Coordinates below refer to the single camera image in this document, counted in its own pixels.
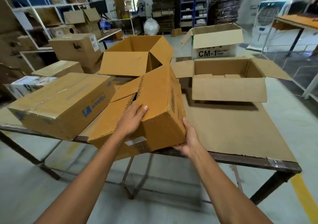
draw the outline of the shelving unit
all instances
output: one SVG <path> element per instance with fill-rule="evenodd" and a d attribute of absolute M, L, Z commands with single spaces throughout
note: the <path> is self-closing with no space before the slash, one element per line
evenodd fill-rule
<path fill-rule="evenodd" d="M 180 0 L 180 5 L 181 28 L 206 25 L 208 19 L 209 0 Z M 191 15 L 191 17 L 183 18 L 183 16 L 189 15 Z M 205 24 L 196 24 L 199 19 L 204 19 Z"/>
<path fill-rule="evenodd" d="M 32 35 L 30 33 L 32 31 L 38 29 L 38 28 L 34 28 L 30 24 L 29 20 L 27 19 L 26 15 L 25 15 L 25 11 L 27 11 L 27 10 L 31 10 L 32 11 L 32 13 L 34 14 L 36 20 L 41 25 L 41 27 L 42 27 L 45 35 L 47 36 L 47 38 L 48 39 L 52 39 L 52 36 L 51 36 L 51 34 L 49 32 L 49 28 L 44 25 L 41 17 L 39 16 L 39 14 L 37 12 L 37 9 L 54 8 L 59 20 L 61 21 L 61 24 L 63 24 L 64 21 L 63 21 L 63 18 L 61 16 L 61 12 L 60 12 L 59 8 L 70 7 L 70 9 L 74 11 L 75 10 L 74 6 L 77 6 L 79 9 L 81 9 L 85 5 L 89 4 L 89 2 L 77 2 L 77 0 L 76 0 L 76 3 L 63 3 L 63 4 L 54 4 L 54 5 L 52 5 L 49 0 L 44 0 L 46 5 L 36 5 L 36 6 L 34 6 L 34 5 L 31 4 L 30 0 L 26 0 L 26 2 L 28 3 L 29 6 L 26 6 L 26 7 L 14 7 L 7 0 L 5 0 L 5 1 L 6 1 L 6 4 L 10 7 L 10 9 L 14 13 L 15 17 L 18 19 L 18 21 L 22 25 L 23 29 L 25 30 L 25 32 L 30 37 L 31 41 L 33 42 L 33 44 L 36 46 L 36 48 L 38 50 L 51 50 L 52 48 L 51 47 L 39 47 L 37 45 L 37 43 L 35 42 L 34 38 L 32 37 Z"/>

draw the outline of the yellow floor line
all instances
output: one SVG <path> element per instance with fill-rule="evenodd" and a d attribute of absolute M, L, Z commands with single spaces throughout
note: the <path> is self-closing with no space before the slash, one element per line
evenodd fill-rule
<path fill-rule="evenodd" d="M 312 224 L 318 224 L 318 206 L 308 191 L 300 174 L 296 174 L 290 182 L 296 192 L 299 202 Z"/>

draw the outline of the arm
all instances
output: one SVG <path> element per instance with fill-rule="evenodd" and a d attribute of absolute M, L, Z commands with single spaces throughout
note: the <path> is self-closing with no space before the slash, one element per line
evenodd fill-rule
<path fill-rule="evenodd" d="M 117 122 L 115 132 L 75 180 L 37 219 L 39 223 L 86 223 L 104 186 L 110 167 L 124 138 L 138 128 L 148 110 L 130 106 Z"/>
<path fill-rule="evenodd" d="M 233 184 L 201 145 L 197 132 L 183 119 L 187 142 L 175 146 L 195 165 L 222 224 L 272 224 L 268 217 Z"/>

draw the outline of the air cooler grille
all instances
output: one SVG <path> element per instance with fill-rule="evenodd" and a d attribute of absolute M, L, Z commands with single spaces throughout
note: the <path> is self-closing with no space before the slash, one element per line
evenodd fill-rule
<path fill-rule="evenodd" d="M 257 25 L 270 26 L 274 18 L 277 17 L 279 9 L 277 7 L 264 7 L 257 14 Z"/>

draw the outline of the white metal rack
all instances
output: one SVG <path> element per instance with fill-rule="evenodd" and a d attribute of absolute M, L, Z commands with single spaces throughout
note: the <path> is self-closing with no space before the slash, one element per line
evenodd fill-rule
<path fill-rule="evenodd" d="M 89 4 L 89 2 L 77 2 L 76 0 L 76 3 L 63 3 L 63 4 L 55 4 L 55 5 L 51 5 L 50 4 L 50 0 L 44 0 L 45 4 L 46 5 L 37 5 L 37 6 L 33 6 L 30 2 L 30 0 L 26 0 L 28 5 L 29 6 L 26 6 L 26 7 L 13 7 L 12 5 L 10 5 L 10 3 L 5 0 L 7 5 L 10 7 L 10 9 L 12 10 L 12 12 L 14 13 L 14 15 L 17 17 L 19 14 L 22 14 L 24 13 L 25 10 L 32 10 L 32 12 L 34 13 L 34 16 L 36 17 L 37 21 L 40 23 L 41 27 L 43 28 L 44 30 L 44 33 L 46 34 L 46 36 L 48 37 L 48 39 L 52 39 L 48 29 L 46 28 L 46 26 L 44 25 L 43 21 L 41 20 L 38 12 L 36 11 L 36 9 L 41 9 L 41 8 L 54 8 L 57 15 L 58 15 L 58 18 L 60 19 L 61 23 L 64 23 L 63 21 L 63 18 L 60 14 L 60 11 L 58 10 L 59 7 L 71 7 L 71 9 L 74 11 L 74 6 L 79 6 L 79 7 L 83 7 L 87 4 Z M 25 30 L 25 32 L 27 33 L 27 35 L 30 37 L 31 41 L 33 42 L 33 44 L 36 46 L 36 48 L 38 50 L 51 50 L 52 48 L 51 47 L 39 47 L 36 42 L 34 41 L 33 37 L 31 36 L 30 34 L 30 31 L 32 31 L 31 29 L 26 29 L 24 27 L 23 24 L 21 24 L 23 29 Z"/>

